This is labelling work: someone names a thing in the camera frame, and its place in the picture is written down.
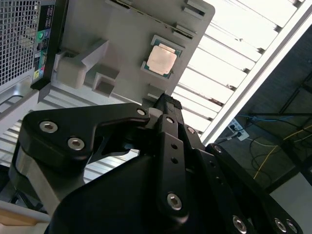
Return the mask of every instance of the wall socket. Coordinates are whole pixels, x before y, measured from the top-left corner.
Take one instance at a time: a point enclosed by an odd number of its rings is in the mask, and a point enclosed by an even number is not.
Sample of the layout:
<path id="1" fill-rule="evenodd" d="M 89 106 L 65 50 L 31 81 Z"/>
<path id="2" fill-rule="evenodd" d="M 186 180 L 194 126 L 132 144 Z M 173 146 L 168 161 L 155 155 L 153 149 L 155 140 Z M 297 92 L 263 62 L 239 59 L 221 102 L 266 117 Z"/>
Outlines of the wall socket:
<path id="1" fill-rule="evenodd" d="M 245 131 L 245 129 L 237 122 L 237 120 L 234 118 L 230 124 L 228 125 L 228 128 L 233 132 L 237 133 L 240 132 L 241 136 L 237 137 L 240 141 L 243 141 L 249 137 L 249 134 Z"/>

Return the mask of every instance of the yellow cable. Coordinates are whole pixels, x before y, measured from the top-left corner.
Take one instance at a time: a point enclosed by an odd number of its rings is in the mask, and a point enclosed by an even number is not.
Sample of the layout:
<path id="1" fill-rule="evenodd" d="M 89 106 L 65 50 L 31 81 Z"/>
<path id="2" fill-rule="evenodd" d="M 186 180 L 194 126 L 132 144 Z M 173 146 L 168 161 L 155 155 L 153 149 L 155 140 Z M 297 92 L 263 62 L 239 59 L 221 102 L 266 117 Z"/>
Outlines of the yellow cable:
<path id="1" fill-rule="evenodd" d="M 304 130 L 310 128 L 310 127 L 312 127 L 312 125 L 310 125 L 310 126 L 304 128 L 304 129 L 302 129 L 302 130 L 300 130 L 300 131 L 298 131 L 298 132 L 295 132 L 295 133 L 290 134 L 289 136 L 285 137 L 283 140 L 287 140 L 288 138 L 291 138 L 292 136 L 294 136 L 294 135 L 296 135 L 296 134 L 298 134 L 298 133 L 300 133 L 300 132 L 302 132 L 302 131 L 304 131 Z M 278 147 L 278 145 L 276 145 L 276 146 L 268 153 L 268 155 L 265 157 L 265 159 L 264 159 L 264 161 L 262 162 L 262 164 L 260 165 L 260 167 L 259 167 L 257 173 L 254 175 L 254 177 L 253 177 L 254 179 L 257 177 L 257 175 L 259 174 L 259 172 L 260 172 L 261 168 L 263 167 L 264 163 L 268 160 L 269 156 L 273 153 L 273 151 L 274 151 L 277 147 Z"/>

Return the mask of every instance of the processor chip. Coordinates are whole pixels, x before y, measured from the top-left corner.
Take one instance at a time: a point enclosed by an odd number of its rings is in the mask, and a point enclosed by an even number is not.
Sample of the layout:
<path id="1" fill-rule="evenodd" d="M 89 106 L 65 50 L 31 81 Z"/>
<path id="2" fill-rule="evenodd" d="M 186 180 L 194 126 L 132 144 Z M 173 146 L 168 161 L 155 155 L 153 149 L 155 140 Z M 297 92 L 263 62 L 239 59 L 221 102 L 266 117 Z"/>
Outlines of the processor chip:
<path id="1" fill-rule="evenodd" d="M 163 76 L 170 73 L 176 58 L 175 49 L 159 44 L 153 47 L 146 65 L 150 71 Z"/>

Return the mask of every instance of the ventilation grille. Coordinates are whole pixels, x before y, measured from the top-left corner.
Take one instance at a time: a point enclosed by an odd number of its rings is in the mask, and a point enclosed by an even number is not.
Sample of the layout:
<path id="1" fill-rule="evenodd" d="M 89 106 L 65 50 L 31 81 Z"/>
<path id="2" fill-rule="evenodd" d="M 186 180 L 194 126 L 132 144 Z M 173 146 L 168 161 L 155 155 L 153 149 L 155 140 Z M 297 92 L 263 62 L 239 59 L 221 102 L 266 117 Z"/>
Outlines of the ventilation grille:
<path id="1" fill-rule="evenodd" d="M 0 0 L 0 89 L 33 67 L 38 1 Z"/>

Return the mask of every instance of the silver bolt head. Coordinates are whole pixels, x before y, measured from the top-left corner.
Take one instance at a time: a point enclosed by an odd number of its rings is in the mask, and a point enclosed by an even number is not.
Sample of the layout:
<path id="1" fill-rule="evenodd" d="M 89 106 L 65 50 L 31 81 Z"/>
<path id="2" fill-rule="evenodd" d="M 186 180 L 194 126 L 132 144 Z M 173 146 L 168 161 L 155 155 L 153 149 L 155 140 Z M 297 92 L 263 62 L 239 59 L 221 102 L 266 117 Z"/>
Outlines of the silver bolt head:
<path id="1" fill-rule="evenodd" d="M 219 146 L 215 145 L 214 149 L 217 150 L 218 153 L 222 153 L 222 150 Z"/>
<path id="2" fill-rule="evenodd" d="M 247 228 L 246 228 L 245 223 L 236 215 L 233 215 L 233 224 L 240 233 L 242 234 L 247 233 Z"/>
<path id="3" fill-rule="evenodd" d="M 174 123 L 174 120 L 170 117 L 166 117 L 166 120 L 169 122 L 169 123 Z"/>
<path id="4" fill-rule="evenodd" d="M 292 224 L 292 222 L 291 222 L 289 219 L 287 219 L 286 222 L 287 222 L 288 226 L 289 226 L 295 233 L 298 233 L 297 228 Z"/>
<path id="5" fill-rule="evenodd" d="M 175 194 L 168 194 L 167 202 L 168 202 L 168 205 L 171 206 L 171 208 L 176 211 L 179 211 L 182 208 L 182 202 L 180 198 Z"/>
<path id="6" fill-rule="evenodd" d="M 77 138 L 77 137 L 72 137 L 67 141 L 67 145 L 69 148 L 72 150 L 82 150 L 84 148 L 84 142 L 83 140 Z"/>
<path id="7" fill-rule="evenodd" d="M 43 121 L 39 124 L 39 127 L 45 133 L 55 133 L 58 130 L 58 126 L 51 121 Z"/>
<path id="8" fill-rule="evenodd" d="M 274 221 L 277 227 L 279 228 L 279 230 L 281 230 L 284 233 L 287 231 L 285 225 L 278 218 L 275 218 Z"/>
<path id="9" fill-rule="evenodd" d="M 142 109 L 138 109 L 137 112 L 142 116 L 146 115 L 145 111 L 143 111 Z"/>
<path id="10" fill-rule="evenodd" d="M 190 133 L 194 134 L 195 133 L 195 130 L 191 127 L 187 127 L 187 131 L 189 131 Z"/>

